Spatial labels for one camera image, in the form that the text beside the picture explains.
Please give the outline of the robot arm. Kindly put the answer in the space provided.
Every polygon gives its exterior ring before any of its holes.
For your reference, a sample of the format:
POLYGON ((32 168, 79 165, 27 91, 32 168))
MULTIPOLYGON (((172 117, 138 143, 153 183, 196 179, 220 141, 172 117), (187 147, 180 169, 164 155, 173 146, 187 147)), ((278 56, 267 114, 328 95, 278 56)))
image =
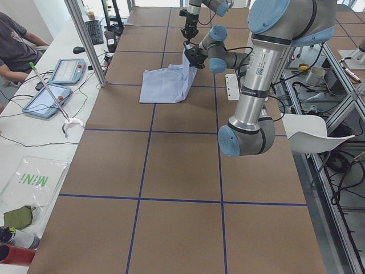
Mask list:
POLYGON ((179 16, 185 17, 185 25, 181 28, 183 37, 190 41, 199 32, 197 24, 199 23, 199 15, 201 5, 205 5, 211 11, 220 17, 223 17, 229 9, 234 5, 234 0, 191 0, 188 2, 186 9, 179 11, 179 16))
POLYGON ((255 1, 248 15, 251 52, 230 52, 224 45, 227 30, 222 25, 212 27, 199 44, 186 47, 192 67, 209 65, 214 74, 226 69, 236 72, 240 91, 236 111, 218 131, 225 155, 258 155, 271 148, 275 128, 265 99, 275 76, 282 72, 282 54, 291 47, 329 40, 336 11, 335 1, 255 1))

